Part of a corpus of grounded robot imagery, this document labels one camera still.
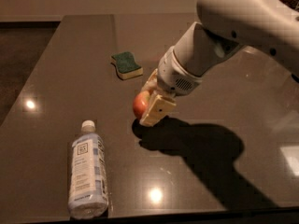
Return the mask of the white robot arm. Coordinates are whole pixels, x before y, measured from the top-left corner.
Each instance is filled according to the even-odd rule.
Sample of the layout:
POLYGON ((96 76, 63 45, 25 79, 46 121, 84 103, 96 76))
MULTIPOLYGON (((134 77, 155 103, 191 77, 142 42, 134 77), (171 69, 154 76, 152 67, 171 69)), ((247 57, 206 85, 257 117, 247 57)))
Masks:
POLYGON ((149 92, 139 123, 152 127, 190 94, 213 66, 245 46, 299 75, 299 12, 279 0, 197 0, 198 20, 169 48, 143 86, 149 92))

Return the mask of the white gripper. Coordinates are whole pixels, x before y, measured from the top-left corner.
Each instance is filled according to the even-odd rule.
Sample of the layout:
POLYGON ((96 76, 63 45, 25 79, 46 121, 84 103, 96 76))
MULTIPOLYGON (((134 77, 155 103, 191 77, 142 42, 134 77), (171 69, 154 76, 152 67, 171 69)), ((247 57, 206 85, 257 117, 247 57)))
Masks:
POLYGON ((188 73, 178 62, 174 47, 170 47, 163 58, 142 87, 142 91, 151 94, 149 105, 143 113, 139 123, 145 127, 153 127, 176 107, 175 99, 157 91, 174 93, 176 96, 190 94, 201 84, 201 78, 188 73))

